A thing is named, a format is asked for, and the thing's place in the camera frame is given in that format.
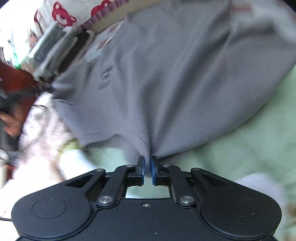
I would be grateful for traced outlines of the person's left hand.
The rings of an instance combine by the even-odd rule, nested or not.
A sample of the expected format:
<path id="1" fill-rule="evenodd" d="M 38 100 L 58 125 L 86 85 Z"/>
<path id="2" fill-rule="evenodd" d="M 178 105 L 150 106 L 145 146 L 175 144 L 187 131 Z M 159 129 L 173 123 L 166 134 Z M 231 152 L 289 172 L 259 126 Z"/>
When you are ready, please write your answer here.
<path id="1" fill-rule="evenodd" d="M 4 131 L 11 137 L 18 137 L 23 126 L 23 111 L 15 108 L 13 114 L 1 112 L 1 120 L 4 121 Z"/>

